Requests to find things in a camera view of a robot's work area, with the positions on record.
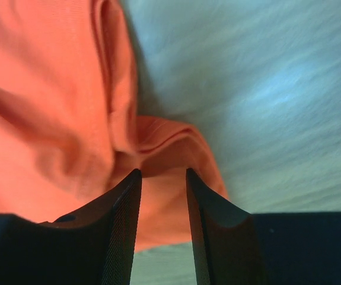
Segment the wrinkled cloth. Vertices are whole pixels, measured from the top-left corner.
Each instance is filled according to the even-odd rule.
[[[0,0],[0,213],[53,221],[139,168],[135,251],[190,241],[186,168],[227,197],[221,175],[193,126],[137,116],[136,94],[117,0]]]

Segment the folded cloth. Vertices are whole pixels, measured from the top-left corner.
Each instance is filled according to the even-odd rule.
[[[0,0],[0,213],[53,221],[140,168],[135,250],[190,241],[186,168],[223,181],[194,127],[136,115],[136,81],[117,0]]]

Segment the wood grain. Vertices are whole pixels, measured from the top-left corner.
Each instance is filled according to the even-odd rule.
[[[234,203],[341,210],[341,1],[122,4],[139,112],[195,124]],[[195,284],[191,254],[181,245],[137,255],[132,284]]]

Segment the cloth fold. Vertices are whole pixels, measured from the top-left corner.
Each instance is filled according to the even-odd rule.
[[[135,251],[191,240],[185,170],[227,197],[191,125],[136,114],[117,0],[0,0],[0,213],[53,221],[143,174]]]

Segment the gray tabletop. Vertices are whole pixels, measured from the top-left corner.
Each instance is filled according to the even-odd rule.
[[[341,1],[122,4],[139,112],[195,124],[234,203],[341,210]],[[131,284],[196,284],[190,245],[137,254]]]

